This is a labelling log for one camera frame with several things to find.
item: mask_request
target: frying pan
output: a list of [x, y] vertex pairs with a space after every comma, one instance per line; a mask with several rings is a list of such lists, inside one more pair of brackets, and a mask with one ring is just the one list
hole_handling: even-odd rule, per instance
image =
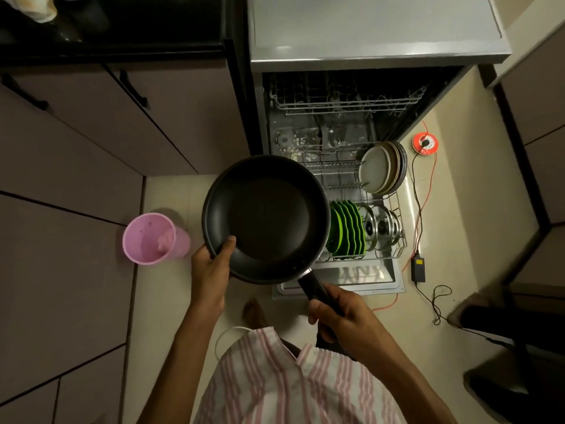
[[215, 257], [229, 235], [237, 238], [231, 274], [252, 284], [298, 278], [308, 299], [343, 315], [310, 267], [328, 240], [328, 199], [314, 175], [282, 156], [243, 159], [212, 184], [202, 210], [204, 241]]

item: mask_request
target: pink plastic cup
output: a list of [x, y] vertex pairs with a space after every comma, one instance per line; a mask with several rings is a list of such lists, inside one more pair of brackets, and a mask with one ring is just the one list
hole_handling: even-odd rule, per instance
[[125, 228], [122, 247], [132, 262], [155, 264], [186, 256], [190, 250], [190, 237], [169, 217], [146, 213]]

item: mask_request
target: frying pan handle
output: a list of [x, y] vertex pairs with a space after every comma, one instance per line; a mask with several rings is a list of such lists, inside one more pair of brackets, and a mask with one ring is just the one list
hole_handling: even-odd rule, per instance
[[[316, 274], [314, 274], [314, 271], [310, 270], [302, 275], [298, 279], [298, 284], [300, 284], [300, 287], [302, 287], [302, 290], [306, 293], [308, 300], [318, 299], [323, 304], [329, 305], [337, 315], [341, 317], [345, 315], [337, 301], [325, 290], [324, 286], [316, 277]], [[329, 327], [326, 327], [326, 329], [328, 329], [330, 335], [337, 340], [335, 333], [333, 333]]]

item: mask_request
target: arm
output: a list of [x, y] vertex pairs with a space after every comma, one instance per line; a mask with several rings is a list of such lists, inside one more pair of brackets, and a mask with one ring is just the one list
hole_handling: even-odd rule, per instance
[[[456, 424], [447, 405], [363, 299], [336, 285], [326, 284], [325, 288], [337, 299], [345, 316], [338, 316], [328, 305], [314, 299], [310, 301], [310, 324], [320, 320], [333, 329], [341, 346], [390, 391], [408, 424]], [[335, 341], [323, 325], [320, 331], [326, 341]]]
[[230, 237], [214, 260], [205, 245], [192, 256], [190, 306], [138, 424], [190, 422], [212, 330], [224, 310], [235, 246], [235, 237]]

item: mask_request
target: pink striped shirt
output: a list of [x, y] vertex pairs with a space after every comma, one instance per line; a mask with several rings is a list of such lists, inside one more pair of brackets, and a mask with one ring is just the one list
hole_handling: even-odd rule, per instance
[[404, 421], [391, 393], [365, 366], [312, 345], [295, 360], [269, 327], [244, 335], [218, 363], [194, 423], [218, 422]]

